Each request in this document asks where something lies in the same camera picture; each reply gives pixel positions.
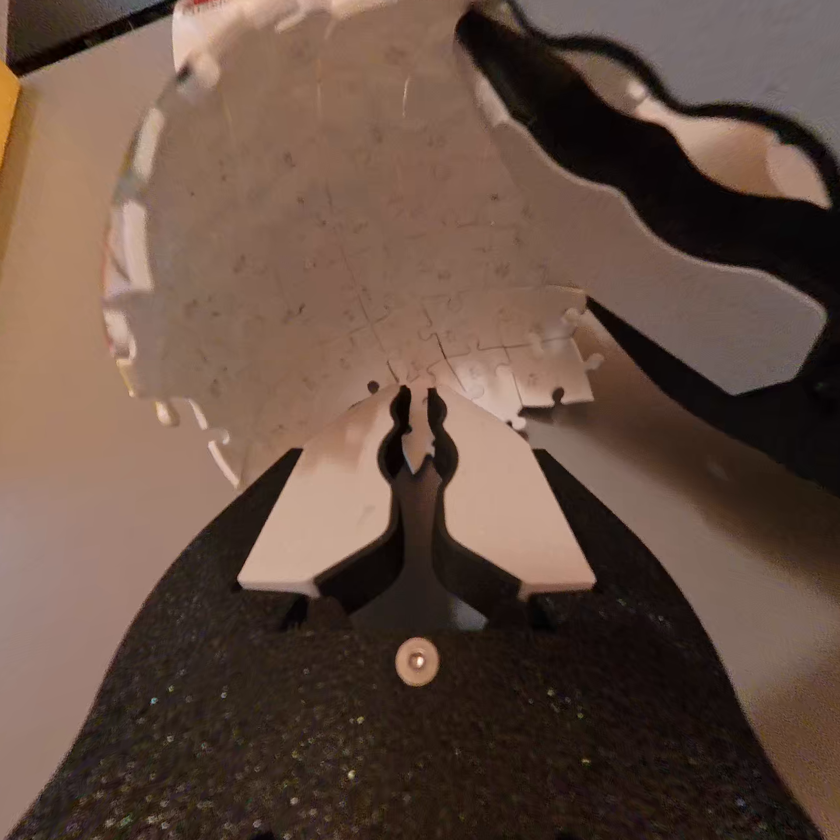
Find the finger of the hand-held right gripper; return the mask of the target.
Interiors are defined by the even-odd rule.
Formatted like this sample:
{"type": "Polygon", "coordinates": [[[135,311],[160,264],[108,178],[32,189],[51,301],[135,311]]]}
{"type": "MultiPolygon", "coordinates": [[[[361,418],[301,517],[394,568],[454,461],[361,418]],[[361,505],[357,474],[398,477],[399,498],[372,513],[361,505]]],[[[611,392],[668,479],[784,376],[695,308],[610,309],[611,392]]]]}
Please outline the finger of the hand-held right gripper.
{"type": "Polygon", "coordinates": [[[838,211],[836,19],[524,19],[735,192],[838,211]]]}
{"type": "Polygon", "coordinates": [[[517,9],[456,25],[501,158],[587,295],[730,395],[793,380],[838,319],[838,211],[717,184],[517,9]]]}

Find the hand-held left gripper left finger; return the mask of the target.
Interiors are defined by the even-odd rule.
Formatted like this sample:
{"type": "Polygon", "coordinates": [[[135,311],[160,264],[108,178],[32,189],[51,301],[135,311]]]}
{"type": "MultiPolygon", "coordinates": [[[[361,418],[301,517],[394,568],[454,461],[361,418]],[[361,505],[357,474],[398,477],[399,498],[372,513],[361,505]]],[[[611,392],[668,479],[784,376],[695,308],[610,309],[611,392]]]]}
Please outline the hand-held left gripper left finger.
{"type": "Polygon", "coordinates": [[[412,396],[387,386],[312,437],[238,573],[250,592],[332,598],[353,614],[404,566],[404,525],[393,483],[412,396]]]}

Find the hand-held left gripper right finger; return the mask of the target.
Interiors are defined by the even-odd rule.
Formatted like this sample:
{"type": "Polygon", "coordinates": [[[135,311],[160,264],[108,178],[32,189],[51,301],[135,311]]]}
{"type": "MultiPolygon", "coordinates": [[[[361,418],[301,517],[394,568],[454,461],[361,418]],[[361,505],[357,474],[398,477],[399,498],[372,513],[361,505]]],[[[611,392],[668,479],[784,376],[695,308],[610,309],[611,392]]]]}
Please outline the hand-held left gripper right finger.
{"type": "Polygon", "coordinates": [[[432,564],[447,593],[485,618],[527,615],[540,595],[588,592],[595,573],[529,443],[440,386],[427,419],[440,476],[432,564]]]}

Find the white puzzle ball half shell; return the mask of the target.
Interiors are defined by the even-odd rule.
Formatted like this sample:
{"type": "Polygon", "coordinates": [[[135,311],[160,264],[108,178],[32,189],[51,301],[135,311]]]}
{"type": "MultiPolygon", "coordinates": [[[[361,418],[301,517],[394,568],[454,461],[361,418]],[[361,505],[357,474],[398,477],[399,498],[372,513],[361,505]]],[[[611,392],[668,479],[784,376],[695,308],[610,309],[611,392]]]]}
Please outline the white puzzle ball half shell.
{"type": "Polygon", "coordinates": [[[465,2],[240,2],[145,114],[102,310],[129,393],[186,401],[243,490],[372,387],[519,430],[590,403],[583,294],[539,242],[455,55],[465,2]]]}

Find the yellow plastic bin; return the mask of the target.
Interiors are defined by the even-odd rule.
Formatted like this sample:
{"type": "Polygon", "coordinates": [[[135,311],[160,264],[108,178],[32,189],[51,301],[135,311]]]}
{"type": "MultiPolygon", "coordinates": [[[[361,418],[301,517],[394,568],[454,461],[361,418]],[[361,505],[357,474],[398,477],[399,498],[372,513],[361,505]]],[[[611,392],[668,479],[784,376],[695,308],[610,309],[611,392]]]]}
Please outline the yellow plastic bin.
{"type": "Polygon", "coordinates": [[[7,241],[13,224],[18,199],[20,152],[18,126],[22,85],[5,64],[1,63],[1,260],[7,252],[7,241]]]}

